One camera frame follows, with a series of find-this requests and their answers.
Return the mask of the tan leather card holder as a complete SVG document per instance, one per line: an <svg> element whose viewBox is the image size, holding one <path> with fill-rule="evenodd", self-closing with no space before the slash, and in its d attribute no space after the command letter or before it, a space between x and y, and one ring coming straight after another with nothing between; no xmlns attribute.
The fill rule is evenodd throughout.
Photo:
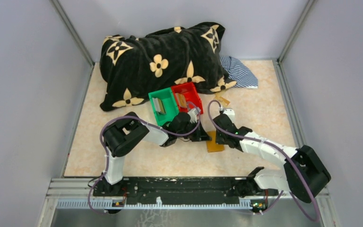
<svg viewBox="0 0 363 227"><path fill-rule="evenodd" d="M216 143L216 131L209 131L208 135L211 138L211 140L206 141L207 152L215 153L215 152L224 151L224 149L225 149L224 145Z"/></svg>

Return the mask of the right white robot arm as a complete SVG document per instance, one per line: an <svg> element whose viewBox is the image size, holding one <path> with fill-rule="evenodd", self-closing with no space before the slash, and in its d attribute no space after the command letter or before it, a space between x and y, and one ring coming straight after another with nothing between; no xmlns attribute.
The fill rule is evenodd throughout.
<svg viewBox="0 0 363 227"><path fill-rule="evenodd" d="M216 142L228 145L243 153L257 155L278 170L262 166L251 172L256 189L276 189L292 193L305 203L311 202L330 182L331 175L310 146L300 148L274 143L247 127L237 128L233 119L225 113L213 119Z"/></svg>

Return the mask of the red plastic bin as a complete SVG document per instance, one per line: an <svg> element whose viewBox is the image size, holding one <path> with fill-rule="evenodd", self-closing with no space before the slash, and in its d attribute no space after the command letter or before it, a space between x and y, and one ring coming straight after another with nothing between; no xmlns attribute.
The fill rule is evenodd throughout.
<svg viewBox="0 0 363 227"><path fill-rule="evenodd" d="M200 114L203 114L202 101L196 91L196 87L193 82L187 82L187 83L171 86L171 90L173 92L173 96L175 98L178 110L180 112L188 112L189 109L192 109L193 105L187 104L187 102L192 102L196 107L198 107L200 109ZM180 105L179 99L177 97L178 94L184 96L184 98L186 100L185 105Z"/></svg>

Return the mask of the translucent yellow card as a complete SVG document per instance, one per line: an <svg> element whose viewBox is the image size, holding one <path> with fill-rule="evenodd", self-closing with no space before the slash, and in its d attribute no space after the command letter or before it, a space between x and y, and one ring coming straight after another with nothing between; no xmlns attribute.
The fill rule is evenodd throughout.
<svg viewBox="0 0 363 227"><path fill-rule="evenodd" d="M221 93L216 93L215 100L217 100L223 107L227 107L230 104L230 101L222 97Z"/></svg>

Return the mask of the green plastic bin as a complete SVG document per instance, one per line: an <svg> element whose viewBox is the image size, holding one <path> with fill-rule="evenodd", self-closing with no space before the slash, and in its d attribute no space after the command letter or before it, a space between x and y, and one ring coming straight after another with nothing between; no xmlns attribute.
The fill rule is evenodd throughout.
<svg viewBox="0 0 363 227"><path fill-rule="evenodd" d="M158 126L171 122L179 113L177 103L170 87L148 93Z"/></svg>

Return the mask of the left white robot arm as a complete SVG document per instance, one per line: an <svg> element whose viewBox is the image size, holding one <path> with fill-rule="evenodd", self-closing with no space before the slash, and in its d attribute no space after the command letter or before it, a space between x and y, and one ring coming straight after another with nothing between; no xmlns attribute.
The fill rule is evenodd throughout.
<svg viewBox="0 0 363 227"><path fill-rule="evenodd" d="M163 126L150 124L140 119L135 112L108 122L100 133L100 142L106 152L106 167L103 172L106 182L114 185L123 179L125 156L141 141L168 147L178 138L192 142L212 140L200 122L199 108L180 112Z"/></svg>

